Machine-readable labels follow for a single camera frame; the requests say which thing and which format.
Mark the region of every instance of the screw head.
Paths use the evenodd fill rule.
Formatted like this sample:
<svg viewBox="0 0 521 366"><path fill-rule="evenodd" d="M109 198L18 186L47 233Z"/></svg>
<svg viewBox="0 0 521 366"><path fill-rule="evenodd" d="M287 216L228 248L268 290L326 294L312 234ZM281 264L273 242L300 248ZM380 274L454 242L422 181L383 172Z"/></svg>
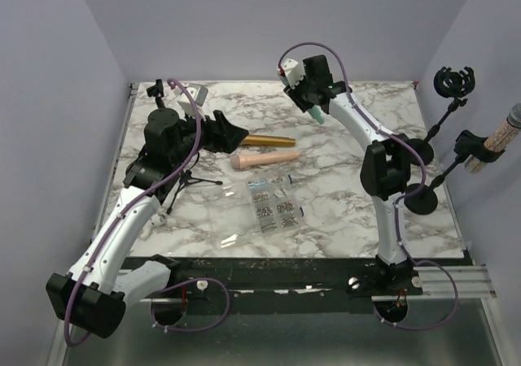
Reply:
<svg viewBox="0 0 521 366"><path fill-rule="evenodd" d="M413 279L411 279L410 283L416 288L416 289L419 289L420 287L422 287L423 285L423 281L422 281L422 278L420 277L413 277Z"/></svg>
<svg viewBox="0 0 521 366"><path fill-rule="evenodd" d="M197 281L197 288L201 291L205 291L208 287L208 281Z"/></svg>
<svg viewBox="0 0 521 366"><path fill-rule="evenodd" d="M348 284L353 290L356 290L360 287L360 282L358 281L358 278L355 277L349 278Z"/></svg>

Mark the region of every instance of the black tripod stand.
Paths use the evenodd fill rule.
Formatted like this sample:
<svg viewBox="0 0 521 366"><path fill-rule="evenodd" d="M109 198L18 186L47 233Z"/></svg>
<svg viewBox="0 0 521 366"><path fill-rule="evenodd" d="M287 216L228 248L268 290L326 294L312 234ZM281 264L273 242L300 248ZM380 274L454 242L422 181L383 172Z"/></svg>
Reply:
<svg viewBox="0 0 521 366"><path fill-rule="evenodd" d="M199 162L200 154L197 153L197 157L195 158L194 163L190 168L188 168L186 171L181 171L179 173L179 185L177 186L177 190L175 193L173 193L172 202L169 205L169 208L166 209L166 214L169 215L172 213L172 206L176 202L177 196L181 191L183 191L186 187L189 185L197 185L198 183L212 183L214 185L222 185L222 181L211 181L209 179L202 179L200 177L193 177L192 176L192 168L195 167L195 165Z"/></svg>
<svg viewBox="0 0 521 366"><path fill-rule="evenodd" d="M459 107L466 105L467 96L475 88L474 71L472 68L464 67L463 71L452 72L451 68L443 67L434 76L434 89L443 98L453 98L449 104L447 112L441 117L437 124L432 126L425 138L412 138L409 145L418 152L425 165L431 163L434 159L434 150L429 141L440 131L441 125L455 112ZM410 162L414 165L420 165L415 157L411 156Z"/></svg>

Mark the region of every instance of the black bracket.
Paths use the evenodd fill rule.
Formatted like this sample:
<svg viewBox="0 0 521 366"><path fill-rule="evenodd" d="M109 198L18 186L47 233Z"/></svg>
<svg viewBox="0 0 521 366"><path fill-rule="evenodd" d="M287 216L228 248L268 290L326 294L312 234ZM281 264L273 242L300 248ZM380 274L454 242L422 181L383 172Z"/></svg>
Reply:
<svg viewBox="0 0 521 366"><path fill-rule="evenodd" d="M404 134L396 136L404 142L409 140ZM410 179L409 157L410 153L391 139L367 146L360 173L366 193L386 201L389 195L405 191Z"/></svg>
<svg viewBox="0 0 521 366"><path fill-rule="evenodd" d="M63 320L68 300L76 281L70 277L52 274L46 284L46 292L56 317ZM111 336L123 320L126 304L121 292L101 293L93 286L81 285L71 314L71 324L83 328L101 338Z"/></svg>
<svg viewBox="0 0 521 366"><path fill-rule="evenodd" d="M164 102L162 99L164 98L164 88L161 79L157 79L153 86L147 88L147 96L149 98L155 98L157 108L164 108Z"/></svg>

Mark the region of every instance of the clear container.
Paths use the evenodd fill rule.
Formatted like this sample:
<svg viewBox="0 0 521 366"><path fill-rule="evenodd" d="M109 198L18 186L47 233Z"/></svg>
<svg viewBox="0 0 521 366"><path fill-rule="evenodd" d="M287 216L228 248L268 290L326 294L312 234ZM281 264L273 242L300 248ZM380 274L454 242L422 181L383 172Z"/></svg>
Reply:
<svg viewBox="0 0 521 366"><path fill-rule="evenodd" d="M203 196L212 238L219 248L298 229L303 222L289 176L257 176L206 189Z"/></svg>

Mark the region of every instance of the gold cylinder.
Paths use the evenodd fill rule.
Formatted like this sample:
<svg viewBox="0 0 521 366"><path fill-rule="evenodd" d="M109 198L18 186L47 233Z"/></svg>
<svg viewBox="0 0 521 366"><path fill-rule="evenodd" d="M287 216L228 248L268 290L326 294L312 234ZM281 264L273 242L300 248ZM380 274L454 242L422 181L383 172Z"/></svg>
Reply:
<svg viewBox="0 0 521 366"><path fill-rule="evenodd" d="M275 137L275 136L256 136L250 134L243 139L241 145L259 145L259 146L295 146L295 138Z"/></svg>

